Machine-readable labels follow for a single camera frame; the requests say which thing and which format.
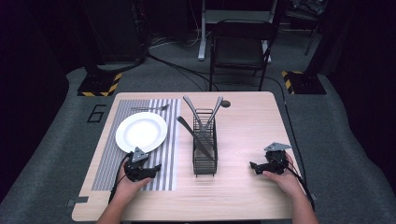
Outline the black folding chair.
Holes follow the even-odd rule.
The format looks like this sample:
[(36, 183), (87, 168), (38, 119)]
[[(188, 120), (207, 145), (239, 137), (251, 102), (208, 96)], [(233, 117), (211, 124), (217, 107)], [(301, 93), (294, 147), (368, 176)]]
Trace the black folding chair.
[(209, 89), (216, 68), (261, 71), (262, 89), (277, 26), (269, 21), (223, 20), (212, 30)]

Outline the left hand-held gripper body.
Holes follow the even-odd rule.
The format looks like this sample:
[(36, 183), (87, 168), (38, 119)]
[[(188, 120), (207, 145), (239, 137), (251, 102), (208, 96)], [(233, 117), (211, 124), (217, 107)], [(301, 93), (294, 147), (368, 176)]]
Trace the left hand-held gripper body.
[(149, 170), (144, 168), (145, 162), (149, 159), (149, 155), (136, 147), (133, 152), (128, 153), (128, 159), (124, 165), (124, 172), (127, 177), (133, 181), (143, 180), (142, 172)]

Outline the grey tape strip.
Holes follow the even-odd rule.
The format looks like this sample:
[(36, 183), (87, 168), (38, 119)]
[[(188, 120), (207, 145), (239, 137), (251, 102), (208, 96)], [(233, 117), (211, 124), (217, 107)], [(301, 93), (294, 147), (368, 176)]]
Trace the grey tape strip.
[(77, 203), (86, 203), (88, 201), (89, 197), (88, 196), (84, 196), (84, 197), (77, 197), (77, 198), (73, 198), (73, 199), (69, 199), (66, 203), (67, 206), (69, 207), (73, 207), (75, 206)]

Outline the black stand base striped edge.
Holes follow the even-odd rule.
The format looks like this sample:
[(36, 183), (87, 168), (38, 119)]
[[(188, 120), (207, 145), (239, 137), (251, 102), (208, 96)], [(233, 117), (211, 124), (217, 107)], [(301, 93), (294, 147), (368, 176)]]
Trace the black stand base striped edge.
[(326, 94), (318, 77), (310, 77), (300, 71), (282, 71), (281, 75), (289, 94)]
[(104, 74), (100, 78), (85, 77), (78, 87), (78, 96), (111, 96), (119, 85), (122, 73)]

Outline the person's left hand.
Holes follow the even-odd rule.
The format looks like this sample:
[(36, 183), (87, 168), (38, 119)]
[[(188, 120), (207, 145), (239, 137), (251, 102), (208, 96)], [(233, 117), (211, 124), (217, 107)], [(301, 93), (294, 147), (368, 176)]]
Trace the person's left hand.
[(122, 177), (117, 185), (112, 203), (126, 206), (136, 195), (136, 193), (150, 182), (150, 178), (133, 182), (128, 177)]

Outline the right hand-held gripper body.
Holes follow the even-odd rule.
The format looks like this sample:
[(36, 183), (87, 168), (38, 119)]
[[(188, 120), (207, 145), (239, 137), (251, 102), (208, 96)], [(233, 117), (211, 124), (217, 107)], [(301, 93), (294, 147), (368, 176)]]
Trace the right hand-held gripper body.
[(286, 156), (286, 150), (289, 148), (289, 145), (274, 142), (264, 149), (265, 158), (270, 166), (269, 172), (279, 175), (284, 173), (289, 167), (289, 160)]

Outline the silver table knife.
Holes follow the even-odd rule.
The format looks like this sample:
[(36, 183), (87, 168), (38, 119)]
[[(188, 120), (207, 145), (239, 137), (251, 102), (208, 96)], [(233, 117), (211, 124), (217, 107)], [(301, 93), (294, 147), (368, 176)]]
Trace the silver table knife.
[(190, 125), (187, 123), (186, 120), (184, 120), (183, 117), (177, 116), (177, 121), (190, 133), (190, 135), (193, 137), (195, 140), (198, 149), (210, 160), (214, 161), (214, 158), (211, 156), (211, 154), (207, 151), (205, 146), (202, 144), (200, 141), (199, 137), (194, 133), (193, 129), (190, 127)]

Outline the silver fork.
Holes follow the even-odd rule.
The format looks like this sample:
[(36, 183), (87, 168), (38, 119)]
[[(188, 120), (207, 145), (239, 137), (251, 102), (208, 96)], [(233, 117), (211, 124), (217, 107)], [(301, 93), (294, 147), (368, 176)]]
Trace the silver fork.
[(164, 110), (168, 109), (169, 106), (170, 106), (170, 104), (161, 105), (161, 106), (157, 106), (157, 107), (131, 107), (131, 110), (160, 110), (160, 111), (164, 111)]

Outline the person's right hand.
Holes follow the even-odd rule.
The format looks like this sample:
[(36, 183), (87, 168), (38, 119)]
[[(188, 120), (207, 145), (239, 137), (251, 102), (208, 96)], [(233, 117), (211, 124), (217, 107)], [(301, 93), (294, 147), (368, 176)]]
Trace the person's right hand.
[(266, 178), (276, 182), (278, 186), (292, 199), (303, 198), (305, 196), (298, 178), (290, 171), (286, 170), (282, 175), (277, 175), (268, 171), (262, 173)]

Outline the grey white striped placemat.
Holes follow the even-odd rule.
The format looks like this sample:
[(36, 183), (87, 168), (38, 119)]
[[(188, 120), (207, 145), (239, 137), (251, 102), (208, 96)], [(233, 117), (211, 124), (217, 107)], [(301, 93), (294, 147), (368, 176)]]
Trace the grey white striped placemat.
[[(169, 108), (160, 110), (131, 110), (131, 107), (157, 107), (170, 104)], [(163, 143), (156, 149), (145, 152), (148, 160), (144, 166), (153, 168), (161, 164), (162, 168), (155, 178), (151, 180), (146, 190), (174, 190), (177, 187), (177, 147), (179, 125), (177, 116), (180, 113), (180, 101), (178, 99), (137, 99), (121, 100), (117, 106), (115, 118), (109, 129), (108, 137), (104, 147), (104, 152), (100, 159), (98, 170), (92, 183), (93, 191), (103, 191), (113, 189), (120, 163), (125, 155), (116, 144), (116, 130), (120, 123), (136, 113), (150, 112), (160, 115), (167, 123), (167, 135)]]

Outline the white round plate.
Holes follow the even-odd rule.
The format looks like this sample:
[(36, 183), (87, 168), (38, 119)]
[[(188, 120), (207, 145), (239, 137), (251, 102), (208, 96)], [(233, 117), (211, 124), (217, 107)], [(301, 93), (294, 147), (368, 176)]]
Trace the white round plate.
[(137, 147), (150, 152), (159, 147), (166, 138), (167, 123), (158, 114), (141, 112), (123, 120), (116, 130), (116, 144), (124, 152)]

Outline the white metal desk frame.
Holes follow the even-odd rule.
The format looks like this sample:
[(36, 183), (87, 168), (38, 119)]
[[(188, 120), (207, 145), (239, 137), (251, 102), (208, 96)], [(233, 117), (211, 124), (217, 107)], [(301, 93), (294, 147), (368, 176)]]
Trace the white metal desk frame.
[(271, 8), (268, 10), (215, 10), (207, 9), (206, 0), (202, 0), (200, 46), (197, 59), (200, 62), (205, 59), (206, 26), (208, 24), (215, 24), (222, 20), (272, 21), (275, 16), (277, 0), (271, 0), (271, 2)]

